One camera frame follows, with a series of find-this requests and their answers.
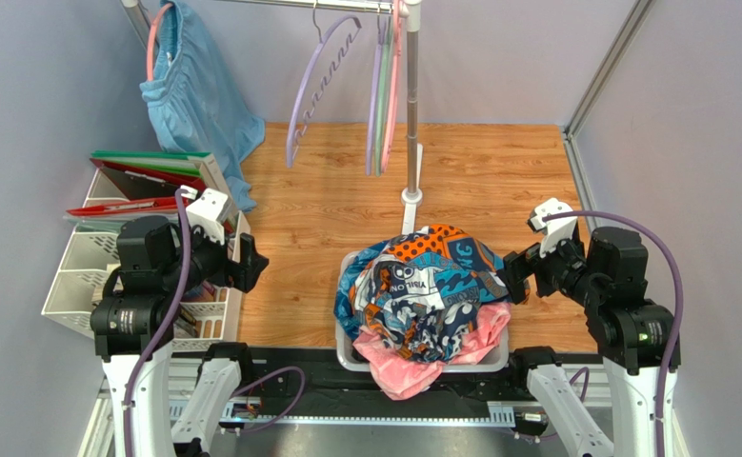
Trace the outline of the patterned blue orange shorts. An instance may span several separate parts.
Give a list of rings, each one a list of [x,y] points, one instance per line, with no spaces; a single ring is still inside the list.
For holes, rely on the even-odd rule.
[[[511,303],[488,246],[434,224],[359,251],[338,280],[333,314],[352,340],[362,330],[406,360],[448,363],[479,329],[485,306]]]

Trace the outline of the purple notched hanger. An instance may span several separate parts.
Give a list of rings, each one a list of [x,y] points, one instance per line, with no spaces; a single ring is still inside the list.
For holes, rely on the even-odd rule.
[[[356,14],[346,14],[324,30],[316,24],[315,14],[312,15],[312,22],[318,32],[318,42],[305,67],[292,104],[285,140],[285,165],[289,169],[296,160],[302,140],[327,88],[363,29]]]

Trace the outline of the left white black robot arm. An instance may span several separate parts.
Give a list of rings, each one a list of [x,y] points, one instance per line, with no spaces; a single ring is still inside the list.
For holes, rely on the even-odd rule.
[[[238,237],[239,257],[199,226],[141,217],[122,227],[121,260],[90,316],[95,352],[109,383],[119,456],[207,456],[233,393],[253,374],[244,343],[214,343],[197,370],[191,398],[170,417],[169,371],[179,298],[205,281],[250,292],[270,261],[254,239]]]

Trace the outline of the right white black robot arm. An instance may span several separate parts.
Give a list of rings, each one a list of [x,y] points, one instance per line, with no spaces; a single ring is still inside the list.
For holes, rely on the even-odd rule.
[[[529,393],[540,403],[571,456],[671,456],[672,407],[680,354],[672,312],[647,298],[649,253],[641,236],[597,228],[584,245],[577,235],[550,253],[535,244],[504,259],[497,274],[510,297],[528,297],[533,278],[540,297],[560,293],[580,305],[608,379],[612,437],[606,438],[563,378],[548,347],[521,348],[513,359]]]

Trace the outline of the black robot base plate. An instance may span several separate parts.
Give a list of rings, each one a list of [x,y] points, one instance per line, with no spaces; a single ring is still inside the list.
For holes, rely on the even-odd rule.
[[[385,395],[367,372],[343,368],[333,348],[251,348],[249,383],[271,371],[295,366],[304,371],[303,394],[290,414],[316,416],[371,416],[417,418],[475,418],[489,412],[489,404],[536,407],[523,381],[512,368],[490,373],[448,373],[439,376],[424,393],[405,401]]]

